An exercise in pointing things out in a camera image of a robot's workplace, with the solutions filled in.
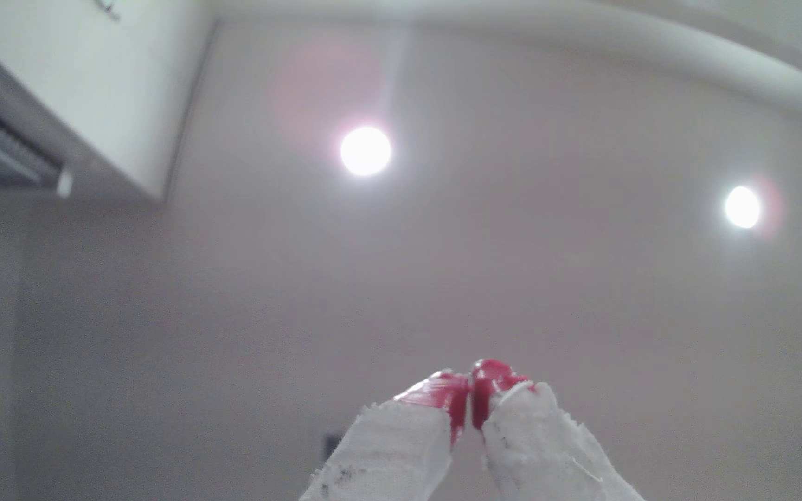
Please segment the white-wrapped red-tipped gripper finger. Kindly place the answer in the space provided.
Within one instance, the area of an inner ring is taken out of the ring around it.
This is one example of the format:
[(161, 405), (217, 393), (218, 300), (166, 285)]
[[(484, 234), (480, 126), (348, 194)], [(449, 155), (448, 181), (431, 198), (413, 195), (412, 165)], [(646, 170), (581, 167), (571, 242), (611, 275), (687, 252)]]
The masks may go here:
[(643, 500), (547, 382), (497, 359), (478, 360), (472, 413), (501, 500)]
[(300, 500), (429, 500), (465, 429), (470, 378), (442, 370), (362, 408)]

